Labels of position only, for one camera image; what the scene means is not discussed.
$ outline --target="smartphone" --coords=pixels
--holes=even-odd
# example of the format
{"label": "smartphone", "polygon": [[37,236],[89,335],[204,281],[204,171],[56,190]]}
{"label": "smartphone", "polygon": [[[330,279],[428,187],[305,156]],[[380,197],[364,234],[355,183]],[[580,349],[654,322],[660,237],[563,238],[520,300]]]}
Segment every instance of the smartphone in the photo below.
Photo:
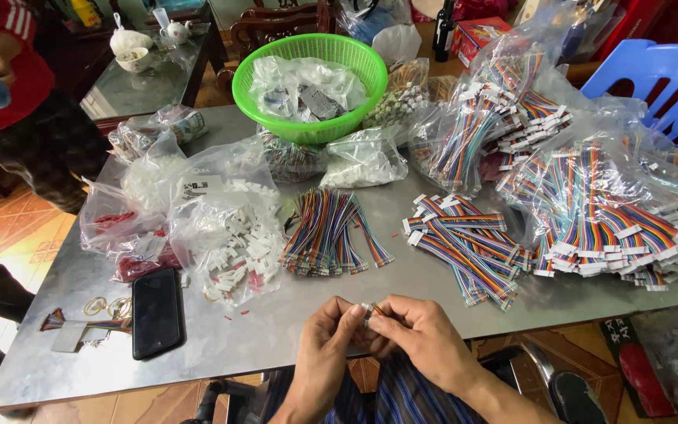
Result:
{"label": "smartphone", "polygon": [[133,283],[133,359],[150,358],[184,342],[177,273],[172,268]]}

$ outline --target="teapot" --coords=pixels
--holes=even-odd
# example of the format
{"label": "teapot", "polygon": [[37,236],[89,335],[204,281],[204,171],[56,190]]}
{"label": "teapot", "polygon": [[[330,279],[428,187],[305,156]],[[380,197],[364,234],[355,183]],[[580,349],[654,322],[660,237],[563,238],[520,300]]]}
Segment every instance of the teapot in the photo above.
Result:
{"label": "teapot", "polygon": [[188,42],[188,38],[190,38],[190,25],[190,21],[185,22],[183,25],[172,20],[169,22],[169,26],[162,28],[159,33],[166,39],[172,40],[177,44],[183,44]]}

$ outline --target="white bowl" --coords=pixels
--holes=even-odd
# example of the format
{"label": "white bowl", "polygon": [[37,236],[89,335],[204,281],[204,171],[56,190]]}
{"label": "white bowl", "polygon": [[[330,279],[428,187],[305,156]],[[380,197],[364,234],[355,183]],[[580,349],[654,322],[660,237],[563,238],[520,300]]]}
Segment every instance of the white bowl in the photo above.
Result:
{"label": "white bowl", "polygon": [[117,55],[117,63],[130,72],[143,72],[151,65],[151,55],[147,48],[131,48]]}

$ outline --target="metal table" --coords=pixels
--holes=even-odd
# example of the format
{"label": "metal table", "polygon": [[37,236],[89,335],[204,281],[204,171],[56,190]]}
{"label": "metal table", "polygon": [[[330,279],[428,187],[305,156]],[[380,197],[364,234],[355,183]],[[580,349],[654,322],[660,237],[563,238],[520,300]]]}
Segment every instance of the metal table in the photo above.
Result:
{"label": "metal table", "polygon": [[[255,132],[255,123],[236,106],[202,113],[210,134],[186,146],[188,154]],[[281,189],[289,197],[309,185]],[[402,234],[401,220],[414,213],[413,199],[423,192],[430,196],[442,193],[412,169],[403,181],[356,192],[374,232],[396,257],[395,262],[340,278],[289,275],[280,290],[252,299],[235,311],[219,302],[207,302],[199,287],[190,286],[182,291],[187,341],[148,361],[133,360],[126,334],[112,333],[97,348],[84,345],[77,353],[57,353],[51,351],[56,332],[38,331],[56,307],[63,308],[67,319],[84,320],[83,306],[94,296],[111,301],[130,295],[125,284],[109,281],[114,272],[112,262],[80,249],[80,228],[75,222],[0,368],[0,408],[294,364],[304,320],[334,294],[356,303],[379,301],[390,293],[434,299],[464,339],[678,305],[678,281],[671,284],[671,291],[648,292],[608,276],[580,278],[558,273],[556,278],[531,275],[521,280],[517,301],[506,313],[490,301],[468,308],[450,267],[408,246]],[[475,204],[486,214],[508,210],[492,188],[484,188]],[[506,215],[508,225],[515,227],[514,217]],[[372,261],[362,238],[355,238],[355,246],[362,257]],[[250,313],[240,315],[244,310]],[[101,319],[108,319],[106,313],[102,314]],[[225,319],[225,314],[232,321]]]}

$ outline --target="white plastic cup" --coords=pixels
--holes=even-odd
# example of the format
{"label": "white plastic cup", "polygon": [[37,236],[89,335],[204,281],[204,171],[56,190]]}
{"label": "white plastic cup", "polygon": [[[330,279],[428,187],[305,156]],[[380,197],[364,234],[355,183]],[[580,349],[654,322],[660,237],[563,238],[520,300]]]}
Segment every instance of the white plastic cup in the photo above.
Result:
{"label": "white plastic cup", "polygon": [[157,7],[153,10],[153,16],[156,17],[156,22],[161,25],[162,29],[169,27],[169,15],[166,14],[166,9],[163,7]]}

